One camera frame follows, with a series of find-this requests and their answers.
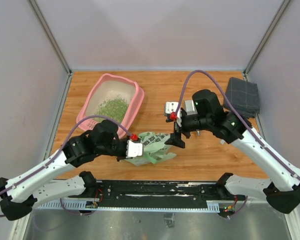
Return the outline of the green cat litter bag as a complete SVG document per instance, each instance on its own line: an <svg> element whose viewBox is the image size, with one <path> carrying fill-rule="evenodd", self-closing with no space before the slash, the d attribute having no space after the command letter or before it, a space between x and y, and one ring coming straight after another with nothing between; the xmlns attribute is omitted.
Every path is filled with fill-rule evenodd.
<svg viewBox="0 0 300 240"><path fill-rule="evenodd" d="M170 159L173 159L177 155L170 152L171 145L166 145L165 142L169 139L168 133L155 133L155 132L143 132L138 135L141 139L141 143L144 146L142 156L125 159L127 162L141 166L145 164L157 164Z"/></svg>

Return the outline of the grey metal scoop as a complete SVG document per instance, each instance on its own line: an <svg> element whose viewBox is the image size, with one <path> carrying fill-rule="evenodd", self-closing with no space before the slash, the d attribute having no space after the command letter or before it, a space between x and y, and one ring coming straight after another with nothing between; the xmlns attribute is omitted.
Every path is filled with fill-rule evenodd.
<svg viewBox="0 0 300 240"><path fill-rule="evenodd" d="M194 122L197 120L198 113L195 108L193 100L185 100L184 106L186 112L185 123L184 123L185 130L187 130L188 132L194 131L197 133L197 136L200 136L201 135L200 130L198 128L194 128L195 125Z"/></svg>

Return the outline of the pink litter box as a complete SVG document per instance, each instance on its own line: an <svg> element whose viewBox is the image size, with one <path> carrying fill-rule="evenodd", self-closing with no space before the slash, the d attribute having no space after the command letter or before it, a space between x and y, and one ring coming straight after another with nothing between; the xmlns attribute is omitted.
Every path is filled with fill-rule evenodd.
<svg viewBox="0 0 300 240"><path fill-rule="evenodd" d="M125 77L103 74L93 86L76 121L88 116L106 116L129 129L144 100L144 90Z"/></svg>

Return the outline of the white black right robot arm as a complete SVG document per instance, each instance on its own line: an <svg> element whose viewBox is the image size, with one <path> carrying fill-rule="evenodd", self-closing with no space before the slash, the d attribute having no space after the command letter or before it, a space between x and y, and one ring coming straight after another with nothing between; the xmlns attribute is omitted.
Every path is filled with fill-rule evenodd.
<svg viewBox="0 0 300 240"><path fill-rule="evenodd" d="M217 196L222 200L233 195L254 197L267 201L281 213L291 213L300 204L300 169L268 145L248 120L224 111L214 92L200 90L193 94L191 102L196 109L194 114L188 114L177 102L166 102L166 121L174 123L174 131L165 143L183 149L181 136L189 138L191 132L210 131L247 155L268 176L253 179L227 172L216 183Z"/></svg>

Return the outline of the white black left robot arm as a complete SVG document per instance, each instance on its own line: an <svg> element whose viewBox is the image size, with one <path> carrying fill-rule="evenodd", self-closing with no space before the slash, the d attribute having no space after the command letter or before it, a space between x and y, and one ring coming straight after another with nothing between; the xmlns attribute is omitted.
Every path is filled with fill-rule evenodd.
<svg viewBox="0 0 300 240"><path fill-rule="evenodd" d="M49 201L69 196L93 197L97 183L89 171L58 182L52 180L99 156L127 158L131 141L137 137L128 132L125 138L119 138L120 128L122 125L105 119L78 136L69 134L55 153L27 172L10 179L0 178L0 217L13 221Z"/></svg>

